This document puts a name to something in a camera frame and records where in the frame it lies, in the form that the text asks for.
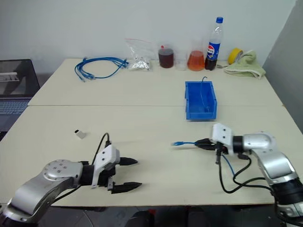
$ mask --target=table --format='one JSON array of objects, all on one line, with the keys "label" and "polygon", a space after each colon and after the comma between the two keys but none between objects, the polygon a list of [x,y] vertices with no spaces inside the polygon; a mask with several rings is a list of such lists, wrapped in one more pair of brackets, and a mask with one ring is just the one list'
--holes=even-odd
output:
[{"label": "table", "polygon": [[[83,83],[74,72],[81,59],[66,59],[48,79],[29,105],[140,105],[185,106],[185,81],[207,76],[214,85],[218,105],[282,105],[265,77],[237,77],[223,72],[163,69],[152,62],[152,72],[119,70],[107,79]],[[107,76],[116,66],[107,61],[92,62],[87,71]]]},{"label": "table", "polygon": [[[174,141],[209,137],[214,122],[188,122],[183,106],[29,106],[0,143],[0,202],[8,202],[15,190],[36,176],[50,161],[91,161],[101,135],[109,132],[121,156],[140,163],[118,166],[117,183],[137,181],[142,186],[114,194],[105,188],[81,187],[58,201],[60,206],[145,206],[259,204],[273,202],[267,190],[243,188],[225,194],[218,179],[215,154],[193,146],[172,147]],[[271,132],[278,147],[303,175],[303,135],[282,106],[218,106],[217,122],[236,135],[260,130]],[[73,132],[88,135],[80,140]],[[229,158],[235,170],[246,161]],[[239,180],[261,176],[256,159]],[[223,163],[223,177],[232,188],[232,175]]]}]

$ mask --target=cloth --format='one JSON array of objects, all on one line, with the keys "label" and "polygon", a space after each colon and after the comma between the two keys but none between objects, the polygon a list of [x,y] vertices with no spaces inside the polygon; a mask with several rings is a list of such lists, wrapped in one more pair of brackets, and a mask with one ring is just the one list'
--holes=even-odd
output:
[{"label": "cloth", "polygon": [[253,50],[242,54],[237,62],[224,68],[224,72],[236,76],[254,76],[258,79],[261,79],[266,73],[257,62],[257,55]]}]

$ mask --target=blue storage box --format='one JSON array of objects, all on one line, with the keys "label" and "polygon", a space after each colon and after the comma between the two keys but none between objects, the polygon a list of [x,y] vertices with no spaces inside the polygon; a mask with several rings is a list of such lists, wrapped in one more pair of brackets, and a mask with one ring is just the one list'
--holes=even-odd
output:
[{"label": "blue storage box", "polygon": [[217,99],[211,81],[186,81],[185,99],[187,120],[216,119]]}]

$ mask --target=small white object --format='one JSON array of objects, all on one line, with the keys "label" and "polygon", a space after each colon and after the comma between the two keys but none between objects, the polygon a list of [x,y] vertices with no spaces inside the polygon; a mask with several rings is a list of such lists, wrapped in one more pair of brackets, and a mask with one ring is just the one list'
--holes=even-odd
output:
[{"label": "small white object", "polygon": [[224,144],[224,146],[228,150],[229,155],[233,155],[233,144],[232,144],[232,138],[233,138],[233,132],[232,130],[221,124],[221,123],[216,123],[213,125],[213,134],[211,137],[211,142],[216,143],[220,142]]},{"label": "small white object", "polygon": [[98,179],[100,173],[105,170],[105,168],[110,169],[112,166],[115,166],[120,162],[120,152],[113,145],[109,145],[104,150],[100,151],[96,160],[93,163],[94,165],[94,174],[91,187],[96,188],[98,184]]},{"label": "small white object", "polygon": [[86,136],[86,133],[80,131],[79,129],[77,129],[75,131],[76,136],[78,136],[80,139],[83,139]]}]

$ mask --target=silver robotic arm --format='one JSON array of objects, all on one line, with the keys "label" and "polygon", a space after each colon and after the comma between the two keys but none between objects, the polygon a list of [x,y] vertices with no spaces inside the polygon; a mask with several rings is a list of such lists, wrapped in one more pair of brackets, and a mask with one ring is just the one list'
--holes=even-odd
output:
[{"label": "silver robotic arm", "polygon": [[42,172],[22,185],[9,201],[0,217],[1,226],[35,226],[48,207],[58,201],[57,196],[67,189],[78,189],[91,185],[107,187],[111,193],[128,192],[141,185],[128,182],[115,185],[112,176],[116,165],[128,166],[135,159],[120,157],[113,145],[107,146],[96,155],[95,162],[71,162],[56,160],[47,164]]},{"label": "silver robotic arm", "polygon": [[303,226],[303,186],[289,159],[278,150],[275,138],[266,132],[234,136],[230,128],[220,123],[213,126],[210,141],[221,143],[234,155],[250,152],[272,189],[277,214],[286,223]]}]

